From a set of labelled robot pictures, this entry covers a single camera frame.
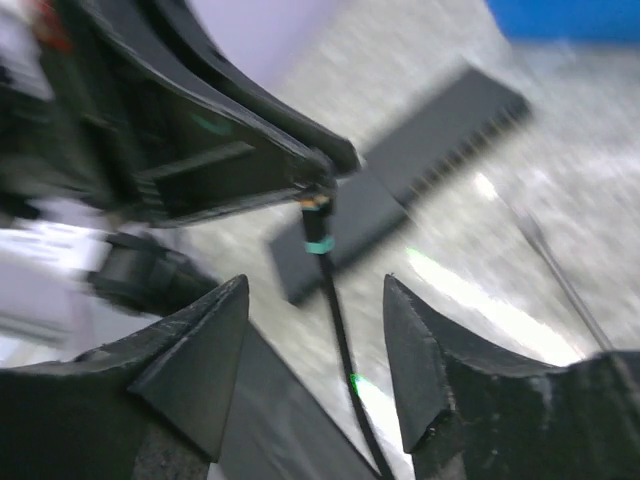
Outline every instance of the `metal rod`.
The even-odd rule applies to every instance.
[[[513,208],[511,211],[514,213],[516,225],[522,233],[522,236],[527,240],[529,245],[531,245],[531,248],[533,248],[533,250],[535,250],[547,264],[547,267],[558,282],[558,285],[560,285],[565,296],[575,309],[578,316],[587,326],[596,342],[598,342],[600,348],[604,351],[613,351],[613,343],[611,343],[609,337],[604,333],[604,330],[602,330],[578,292],[573,288],[573,285],[569,281],[567,275],[564,273],[562,267],[553,255],[551,248],[547,244],[542,228],[540,228],[540,225],[533,215],[528,212],[515,211]]]

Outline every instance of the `black mechanical part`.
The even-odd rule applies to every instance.
[[[417,479],[457,457],[461,480],[640,478],[638,352],[537,362],[459,326],[391,276],[384,328]]]
[[[134,3],[53,4],[74,43],[66,63],[89,99],[74,112],[94,149],[121,162],[121,203],[141,202],[134,220],[177,226],[333,192],[333,159],[191,73]]]
[[[515,218],[518,229],[531,248],[545,262],[554,279],[569,300],[569,303],[593,335],[598,346],[603,352],[608,352],[610,354],[610,364],[612,368],[610,375],[615,377],[610,379],[610,382],[622,385],[623,389],[627,391],[636,391],[639,384],[637,379],[634,380],[634,374],[629,368],[629,365],[625,359],[621,358],[621,356],[615,351],[613,342],[609,339],[598,321],[595,319],[580,294],[578,294],[573,287],[569,277],[560,266],[560,263],[553,254],[551,247],[547,243],[547,239],[540,224],[537,222],[533,214],[526,210],[511,208],[511,212]],[[636,410],[636,415],[640,416],[640,405],[635,405],[633,408]]]
[[[53,101],[29,26],[0,9],[0,31],[0,210],[9,219],[33,220],[39,212],[31,200],[82,199],[82,191],[104,183],[89,167],[93,153],[83,150]]]
[[[518,93],[467,68],[459,78],[366,155],[367,168],[340,186],[332,231],[337,271],[349,266],[406,220],[405,207],[474,150],[507,131],[527,112]],[[303,248],[300,220],[269,243],[285,298],[297,304],[320,285]]]
[[[137,0],[167,47],[194,75],[299,142],[327,155],[337,176],[359,168],[348,140],[296,112],[238,70],[213,43],[184,0]]]
[[[139,247],[164,251],[164,248],[159,248],[155,241],[153,246],[149,246],[147,244],[149,240],[146,238],[136,237],[129,240],[131,243],[121,242],[116,245],[112,250],[115,253],[112,254],[123,261],[127,255],[121,255],[118,252],[122,253],[123,250],[128,250],[132,265],[140,263],[140,260],[136,260],[141,251]],[[137,312],[141,311],[140,306],[143,303],[151,305],[148,307],[149,310],[143,310],[145,313],[169,310],[169,307],[165,305],[167,292],[150,287],[150,283],[153,282],[150,276],[135,274],[136,268],[126,270],[132,274],[129,278],[122,277],[121,282],[103,285],[101,294],[104,298],[112,305],[127,310],[131,310],[133,304],[136,306]],[[189,282],[191,288],[180,288],[185,294],[171,300],[170,304],[176,305],[180,309],[186,308],[200,297],[200,292],[210,289],[211,285],[215,283],[211,278],[200,274],[191,277],[191,279],[192,281]],[[144,301],[137,300],[139,297],[136,295],[133,296],[134,301],[131,300],[130,294],[122,296],[123,290],[131,292],[128,286],[132,284],[147,292],[143,296]],[[217,333],[215,338],[207,338],[207,342],[210,342],[206,346],[208,355],[214,355],[218,358],[218,355],[231,354],[228,351],[229,345],[219,347],[219,349],[213,348],[218,347],[216,342],[225,340],[224,332]],[[199,352],[201,352],[200,347],[203,345],[197,346]],[[189,348],[191,347],[177,347],[178,350],[182,350],[182,355],[185,356],[191,355],[188,353]],[[172,356],[166,358],[168,363],[174,363],[178,370],[184,365],[178,359],[172,359]],[[156,362],[162,366],[164,360],[158,359]],[[202,379],[197,381],[194,379],[193,383],[190,381],[189,384],[183,385],[184,390],[175,389],[171,393],[167,393],[168,386],[172,385],[173,375],[192,376],[195,375],[195,372],[189,374],[178,371],[176,373],[171,366],[168,366],[166,370],[160,368],[159,373],[154,373],[154,368],[150,367],[148,372],[153,373],[150,375],[150,380],[147,381],[146,374],[141,375],[140,379],[131,387],[131,391],[139,391],[143,399],[147,397],[148,400],[145,401],[149,402],[150,407],[157,410],[165,418],[169,418],[171,423],[179,429],[187,430],[189,422],[194,419],[198,420],[199,417],[181,417],[180,414],[185,410],[175,411],[177,403],[171,401],[165,403],[167,399],[170,400],[173,395],[186,394],[194,396],[199,402],[215,405],[214,402],[206,402],[205,397],[199,396],[199,392],[196,391],[194,394],[190,391],[190,388],[199,385],[203,381]],[[216,374],[211,378],[218,379],[220,377]],[[151,385],[149,389],[145,388],[147,382]],[[161,395],[156,396],[156,392],[161,392]],[[180,427],[181,424],[186,424],[186,427]],[[291,478],[317,478],[318,480],[351,480],[353,478],[373,480],[379,478],[369,462],[358,452],[304,384],[250,322],[242,347],[236,386],[222,445],[220,466],[223,470],[224,480],[252,478],[281,480],[287,475]]]
[[[111,250],[87,282],[96,295],[131,313],[159,316],[189,305],[218,285],[185,255],[149,234],[109,235]]]
[[[75,361],[0,370],[11,392],[0,401],[3,476],[205,480],[233,394],[248,293],[246,277],[236,277]],[[220,348],[204,354],[205,345]]]
[[[58,177],[44,176],[41,183],[64,185],[87,177],[72,182],[78,191],[74,198],[107,212],[139,206],[133,173],[144,168],[142,151],[94,29],[78,2],[49,2],[49,8],[72,48],[40,44],[40,64],[55,99],[49,128],[31,137],[41,146],[43,160],[59,172]]]

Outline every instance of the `black plastic bracket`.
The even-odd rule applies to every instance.
[[[2,477],[205,480],[248,314],[239,276],[71,362],[0,369],[0,388],[11,392],[0,398]]]
[[[555,367],[505,350],[387,276],[384,329],[417,479],[640,478],[640,352]]]
[[[87,281],[114,306],[165,316],[217,286],[187,256],[165,248],[151,235],[120,232],[105,241],[111,251],[99,270],[88,273]]]

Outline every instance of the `black plastic part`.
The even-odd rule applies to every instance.
[[[78,102],[92,115],[93,149],[122,162],[121,184],[134,181],[137,195],[126,200],[142,205],[133,220],[178,226],[333,191],[335,165],[323,152],[194,75],[135,2],[54,6],[78,43],[61,64],[96,65],[78,67],[86,97]]]
[[[320,150],[338,176],[359,168],[354,146],[270,95],[238,70],[202,29],[184,0],[138,0],[156,34],[185,67],[299,142]]]
[[[129,387],[129,392],[166,418],[212,462],[220,457],[231,405],[226,392],[234,389],[249,317],[246,277],[220,290],[218,294],[227,297],[224,308],[229,313],[217,322],[200,322]],[[176,378],[183,388],[176,389]]]
[[[405,205],[527,112],[522,95],[466,68],[371,149],[368,168]]]
[[[253,325],[237,378],[220,457],[226,480],[377,480]]]
[[[384,325],[417,479],[439,478],[456,456],[465,471],[456,480],[640,478],[640,352],[540,363],[459,326],[390,276]]]
[[[366,248],[406,220],[406,213],[364,170],[338,188],[335,214],[329,218],[335,238],[332,258],[344,267]],[[296,304],[317,287],[322,274],[317,259],[305,250],[305,232],[299,219],[269,244],[287,300]]]
[[[0,370],[2,478],[205,480],[211,457],[198,448],[199,437],[176,429],[127,389],[149,368],[169,380],[161,372],[164,365],[154,362],[185,338],[192,346],[215,344],[219,331],[212,326],[246,325],[248,305],[247,279],[236,277],[193,305],[75,361]],[[238,352],[224,360],[217,353],[172,358],[166,368],[193,373],[171,376],[172,384],[165,385],[195,419],[211,418],[200,399],[220,402],[217,423],[201,427],[215,438],[224,430],[224,406],[233,394],[228,374],[238,359]],[[185,360],[194,363],[176,369]],[[212,361],[227,362],[219,382],[211,378],[223,369],[212,369]],[[206,375],[211,377],[202,381]]]
[[[108,236],[111,251],[87,282],[110,304],[132,313],[170,315],[209,293],[217,283],[191,260],[150,235]]]
[[[365,254],[403,220],[403,207],[472,147],[508,129],[527,112],[524,98],[474,68],[431,99],[374,146],[367,168],[338,189],[331,231],[336,271]],[[300,220],[286,226],[269,247],[286,299],[300,303],[320,282],[320,271],[302,245]]]

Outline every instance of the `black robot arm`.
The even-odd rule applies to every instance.
[[[180,25],[197,25],[186,6],[165,12],[182,22],[174,25],[159,20],[161,3],[140,5],[39,2],[29,28],[52,95],[38,125],[4,115],[29,140],[4,157],[37,157],[43,168],[14,168],[5,183],[31,188],[12,195],[29,199],[39,196],[33,184],[43,193],[53,185],[125,221],[169,227],[331,197],[336,177],[359,168],[350,142],[267,94],[213,44],[204,55],[201,30],[180,37]]]

